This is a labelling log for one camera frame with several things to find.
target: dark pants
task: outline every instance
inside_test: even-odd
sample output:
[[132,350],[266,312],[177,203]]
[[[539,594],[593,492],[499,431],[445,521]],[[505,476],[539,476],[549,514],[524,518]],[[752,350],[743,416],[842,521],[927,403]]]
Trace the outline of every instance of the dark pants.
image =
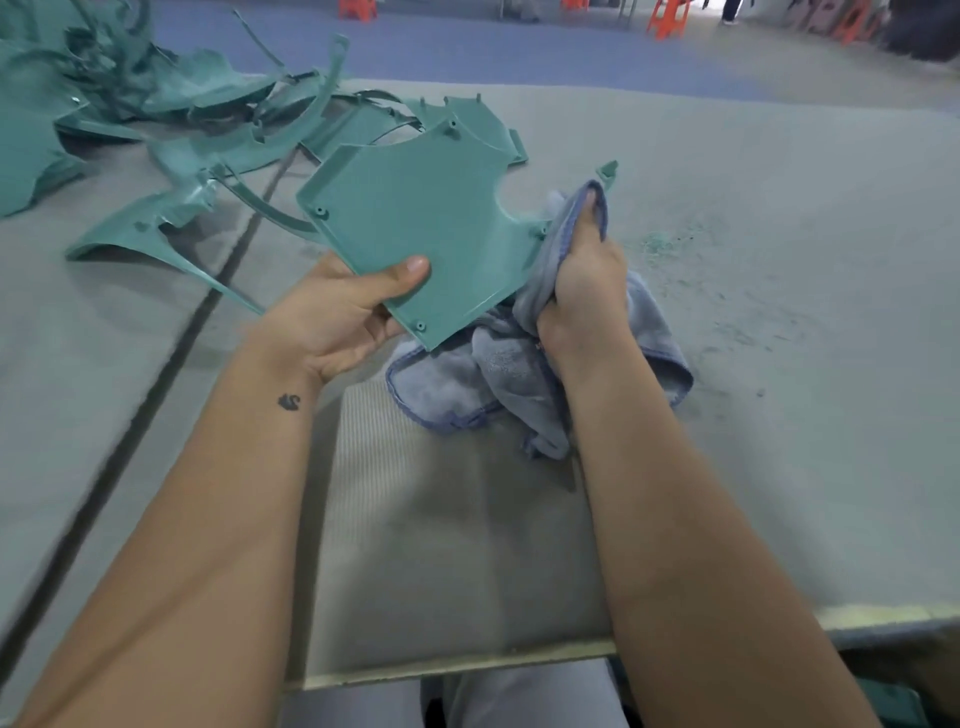
[[736,17],[736,11],[740,7],[740,0],[727,0],[723,4],[723,17],[724,20],[733,20]]

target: rag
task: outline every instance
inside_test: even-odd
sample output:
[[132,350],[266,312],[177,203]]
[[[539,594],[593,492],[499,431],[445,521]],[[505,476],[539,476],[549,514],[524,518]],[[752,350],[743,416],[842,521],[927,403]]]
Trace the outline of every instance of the rag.
[[[528,455],[556,460],[568,455],[566,396],[540,346],[537,318],[553,296],[590,190],[596,196],[600,237],[606,239],[607,199],[599,182],[587,182],[569,197],[554,193],[548,203],[552,222],[522,288],[432,352],[415,340],[396,348],[387,366],[387,388],[407,417],[451,433],[483,427],[491,415],[507,410],[530,428],[523,441]],[[693,374],[657,302],[634,271],[627,274],[627,308],[637,345],[670,405],[677,405],[693,386]]]

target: person's right arm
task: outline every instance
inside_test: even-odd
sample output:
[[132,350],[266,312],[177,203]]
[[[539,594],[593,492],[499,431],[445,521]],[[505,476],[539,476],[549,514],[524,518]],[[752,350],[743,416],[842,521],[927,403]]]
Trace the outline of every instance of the person's right arm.
[[674,417],[591,206],[540,338],[564,383],[614,639],[661,726],[879,723],[804,599]]

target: gray pants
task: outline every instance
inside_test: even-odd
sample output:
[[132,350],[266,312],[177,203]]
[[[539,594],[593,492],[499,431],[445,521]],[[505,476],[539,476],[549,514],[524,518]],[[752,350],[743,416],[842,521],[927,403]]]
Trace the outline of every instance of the gray pants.
[[[448,728],[627,728],[605,660],[444,679]],[[282,728],[423,728],[420,680],[298,692]]]

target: tattoo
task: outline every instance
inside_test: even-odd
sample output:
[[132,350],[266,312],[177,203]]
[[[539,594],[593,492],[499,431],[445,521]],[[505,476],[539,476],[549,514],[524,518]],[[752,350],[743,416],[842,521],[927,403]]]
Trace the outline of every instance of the tattoo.
[[300,409],[300,397],[297,395],[283,395],[276,403],[290,412],[296,412]]

